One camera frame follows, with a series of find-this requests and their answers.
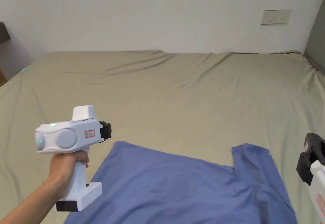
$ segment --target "device handle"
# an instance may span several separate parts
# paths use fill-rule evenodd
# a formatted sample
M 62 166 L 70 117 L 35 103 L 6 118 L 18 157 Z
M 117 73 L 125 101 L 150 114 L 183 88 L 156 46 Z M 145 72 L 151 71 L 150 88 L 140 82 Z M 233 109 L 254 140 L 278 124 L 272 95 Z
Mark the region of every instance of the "device handle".
M 82 149 L 85 152 L 89 152 L 89 147 Z M 86 164 L 77 162 L 74 167 L 73 175 L 68 186 L 67 195 L 63 198 L 74 196 L 81 193 L 86 188 Z

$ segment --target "t-shirt sleeve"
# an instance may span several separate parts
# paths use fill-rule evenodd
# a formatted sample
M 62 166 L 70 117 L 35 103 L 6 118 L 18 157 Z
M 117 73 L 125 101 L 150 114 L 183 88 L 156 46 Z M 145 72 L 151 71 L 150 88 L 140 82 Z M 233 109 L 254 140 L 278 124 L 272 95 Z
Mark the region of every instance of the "t-shirt sleeve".
M 269 150 L 252 144 L 232 148 L 236 177 L 254 188 L 272 192 L 293 211 L 281 176 Z

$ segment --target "human hand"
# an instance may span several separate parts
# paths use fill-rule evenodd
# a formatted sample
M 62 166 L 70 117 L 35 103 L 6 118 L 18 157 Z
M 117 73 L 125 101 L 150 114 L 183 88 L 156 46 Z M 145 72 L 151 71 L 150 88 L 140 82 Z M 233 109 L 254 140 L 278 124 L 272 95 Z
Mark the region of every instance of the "human hand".
M 49 179 L 56 183 L 59 199 L 67 194 L 69 182 L 77 162 L 86 164 L 87 168 L 87 163 L 89 163 L 87 152 L 80 150 L 74 153 L 55 154 L 52 156 Z

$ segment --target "round button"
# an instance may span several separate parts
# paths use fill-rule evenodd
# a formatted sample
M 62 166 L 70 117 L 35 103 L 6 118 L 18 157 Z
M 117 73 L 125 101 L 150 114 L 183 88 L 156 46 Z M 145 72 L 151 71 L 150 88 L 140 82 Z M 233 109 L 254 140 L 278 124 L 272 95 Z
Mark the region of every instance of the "round button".
M 61 129 L 56 132 L 55 142 L 56 145 L 60 148 L 67 149 L 71 148 L 73 145 L 76 144 L 77 135 L 71 129 Z
M 38 151 L 41 151 L 45 148 L 45 138 L 44 138 L 43 133 L 36 132 L 35 133 L 35 141 L 36 141 L 36 146 L 37 146 Z

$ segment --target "white handheld device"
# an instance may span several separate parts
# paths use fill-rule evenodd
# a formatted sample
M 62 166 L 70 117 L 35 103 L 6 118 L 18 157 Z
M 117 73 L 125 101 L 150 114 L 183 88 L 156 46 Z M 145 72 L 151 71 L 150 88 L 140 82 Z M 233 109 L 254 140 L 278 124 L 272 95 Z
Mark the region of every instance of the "white handheld device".
M 304 147 L 305 152 L 299 156 L 297 171 L 306 183 L 321 222 L 325 223 L 325 141 L 316 133 L 308 133 Z
M 98 121 L 92 105 L 73 109 L 72 120 L 42 124 L 35 133 L 37 152 L 44 154 L 88 152 L 89 146 L 111 138 L 111 125 Z M 57 211 L 82 211 L 103 193 L 100 182 L 86 184 L 86 165 L 77 162 L 67 195 L 56 203 Z

